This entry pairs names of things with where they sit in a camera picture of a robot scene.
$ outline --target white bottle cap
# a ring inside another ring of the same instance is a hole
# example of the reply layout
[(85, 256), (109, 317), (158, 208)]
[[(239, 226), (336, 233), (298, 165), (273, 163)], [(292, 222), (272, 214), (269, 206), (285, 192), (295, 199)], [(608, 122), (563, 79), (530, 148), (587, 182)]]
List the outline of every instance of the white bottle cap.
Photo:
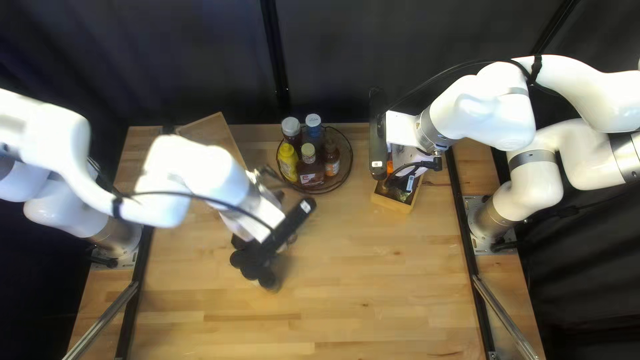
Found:
[(308, 127), (315, 127), (320, 125), (320, 115), (318, 114), (309, 114), (307, 115), (307, 117), (305, 118), (305, 123), (307, 124)]
[(287, 136), (296, 136), (300, 133), (300, 121), (294, 117), (287, 117), (282, 121), (282, 133)]

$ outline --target metal base plate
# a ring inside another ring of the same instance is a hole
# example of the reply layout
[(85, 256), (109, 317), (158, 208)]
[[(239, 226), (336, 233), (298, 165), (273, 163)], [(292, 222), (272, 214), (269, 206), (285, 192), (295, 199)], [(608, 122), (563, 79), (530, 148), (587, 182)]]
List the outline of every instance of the metal base plate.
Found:
[[(465, 195), (463, 199), (465, 201), (465, 212), (467, 213), (467, 218), (470, 216), (469, 214), (473, 214), (476, 210), (480, 208), (483, 204), (482, 199), (484, 195)], [(471, 242), (474, 247), (474, 253), (476, 255), (513, 255), (518, 254), (518, 250), (513, 249), (505, 249), (500, 252), (493, 252), (491, 250), (492, 239), (479, 239), (477, 238), (471, 231), (469, 231), (471, 235)], [(505, 242), (515, 242), (516, 241), (516, 233), (513, 229), (507, 231), (504, 235)]]
[[(99, 248), (96, 248), (92, 252), (92, 256), (102, 259), (111, 259), (105, 256)], [(133, 269), (136, 265), (136, 260), (138, 259), (138, 247), (136, 247), (133, 251), (128, 253), (127, 255), (118, 258), (118, 266), (113, 269), (108, 268), (106, 265), (102, 264), (91, 264), (91, 270), (122, 270), (122, 269)]]

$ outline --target bottle cap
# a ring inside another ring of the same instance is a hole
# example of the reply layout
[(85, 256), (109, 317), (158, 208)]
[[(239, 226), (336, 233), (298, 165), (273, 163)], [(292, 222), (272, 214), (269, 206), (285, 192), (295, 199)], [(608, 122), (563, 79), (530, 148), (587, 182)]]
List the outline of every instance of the bottle cap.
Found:
[(278, 150), (278, 152), (281, 156), (288, 158), (289, 156), (293, 155), (293, 146), (291, 146), (291, 144), (289, 143), (283, 143), (280, 146), (280, 150)]
[(333, 139), (329, 138), (326, 140), (326, 142), (324, 143), (324, 149), (327, 152), (335, 151), (335, 142), (333, 141)]
[(300, 134), (300, 121), (294, 117), (287, 117), (282, 121), (282, 133), (287, 136)]
[(321, 123), (320, 116), (318, 114), (309, 114), (305, 118), (305, 123), (308, 127), (316, 127)]
[(300, 149), (300, 152), (302, 152), (302, 160), (305, 163), (311, 164), (311, 163), (315, 162), (315, 160), (316, 160), (316, 148), (313, 146), (313, 144), (306, 143), (305, 145), (302, 145), (302, 148)]

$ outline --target wood grain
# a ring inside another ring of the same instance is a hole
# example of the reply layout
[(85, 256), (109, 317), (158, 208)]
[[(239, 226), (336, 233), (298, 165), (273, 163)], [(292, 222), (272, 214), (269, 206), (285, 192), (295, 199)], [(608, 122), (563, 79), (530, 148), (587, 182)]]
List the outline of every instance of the wood grain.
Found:
[[(228, 264), (231, 233), (210, 207), (194, 202), (183, 224), (156, 230), (133, 359), (484, 359), (447, 171), (423, 176), (411, 214), (372, 204), (367, 124), (337, 127), (354, 149), (352, 173), (315, 197), (317, 211), (283, 257), (290, 270), (279, 293)], [(229, 129), (248, 168), (276, 166), (277, 125)], [(159, 131), (130, 128), (121, 190), (132, 189)], [(130, 278), (91, 272), (74, 337)], [(113, 358), (114, 325), (85, 359)]]
[[(491, 149), (481, 143), (465, 139), (453, 147), (458, 165), (463, 195), (491, 195), (500, 186), (493, 164)], [(545, 353), (538, 325), (531, 306), (527, 283), (517, 254), (476, 256), (480, 277), (491, 289), (511, 319), (525, 335), (540, 359)], [(493, 342), (501, 355), (520, 359), (509, 334), (490, 312)]]

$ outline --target round tray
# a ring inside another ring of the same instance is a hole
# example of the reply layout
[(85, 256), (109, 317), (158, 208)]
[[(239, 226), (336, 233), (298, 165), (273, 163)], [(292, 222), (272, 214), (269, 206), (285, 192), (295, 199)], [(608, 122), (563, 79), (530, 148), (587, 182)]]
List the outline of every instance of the round tray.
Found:
[[(321, 193), (328, 193), (340, 187), (340, 185), (344, 184), (347, 177), (351, 173), (351, 165), (353, 164), (353, 149), (351, 148), (351, 143), (347, 139), (344, 134), (342, 134), (338, 129), (333, 126), (323, 125), (324, 129), (324, 138), (330, 137), (335, 140), (335, 144), (340, 151), (340, 171), (336, 176), (324, 177), (324, 184), (317, 185), (313, 187), (303, 187), (298, 183), (294, 183), (292, 181), (287, 180), (286, 177), (282, 174), (282, 170), (280, 170), (280, 163), (277, 160), (278, 151), (280, 150), (280, 146), (284, 143), (284, 139), (278, 145), (278, 150), (276, 151), (276, 163), (278, 164), (278, 171), (280, 173), (280, 177), (282, 177), (283, 181), (289, 184), (289, 186), (295, 188), (296, 190), (309, 193), (312, 195), (318, 195)], [(307, 131), (307, 126), (302, 125), (301, 130), (304, 133)]]

